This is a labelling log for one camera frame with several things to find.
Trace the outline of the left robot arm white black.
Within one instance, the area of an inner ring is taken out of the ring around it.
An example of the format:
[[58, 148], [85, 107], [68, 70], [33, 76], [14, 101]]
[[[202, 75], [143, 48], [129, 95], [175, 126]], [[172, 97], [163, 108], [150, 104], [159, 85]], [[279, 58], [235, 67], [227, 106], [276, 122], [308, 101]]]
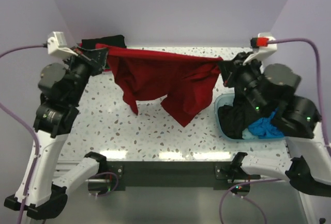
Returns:
[[101, 74], [107, 63], [108, 50], [76, 47], [64, 63], [43, 68], [38, 87], [40, 106], [32, 127], [32, 152], [23, 181], [5, 207], [19, 213], [18, 223], [44, 223], [56, 218], [64, 209], [68, 196], [87, 179], [103, 178], [107, 159], [95, 152], [84, 158], [60, 178], [54, 178], [62, 147], [66, 143], [78, 106], [91, 77]]

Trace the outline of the red t shirt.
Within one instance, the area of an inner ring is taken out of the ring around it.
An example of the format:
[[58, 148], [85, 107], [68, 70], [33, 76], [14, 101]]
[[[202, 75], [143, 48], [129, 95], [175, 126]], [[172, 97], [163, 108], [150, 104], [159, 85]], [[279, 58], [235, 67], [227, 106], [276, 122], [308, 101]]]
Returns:
[[123, 101], [138, 114], [137, 101], [163, 97], [162, 107], [183, 127], [207, 108], [222, 58], [126, 49], [98, 43], [107, 48], [107, 62], [114, 82], [123, 91]]

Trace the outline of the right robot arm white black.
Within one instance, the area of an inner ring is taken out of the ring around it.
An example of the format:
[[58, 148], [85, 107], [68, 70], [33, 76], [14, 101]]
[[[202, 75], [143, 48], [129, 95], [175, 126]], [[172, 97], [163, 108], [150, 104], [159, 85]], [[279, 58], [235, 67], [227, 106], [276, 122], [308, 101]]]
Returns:
[[312, 196], [330, 196], [330, 146], [322, 132], [322, 115], [308, 98], [297, 96], [301, 78], [283, 64], [265, 68], [241, 52], [218, 67], [225, 87], [233, 88], [233, 100], [215, 102], [216, 122], [222, 136], [231, 141], [285, 139], [300, 156], [285, 160], [237, 153], [221, 171], [231, 179], [269, 176], [290, 183]]

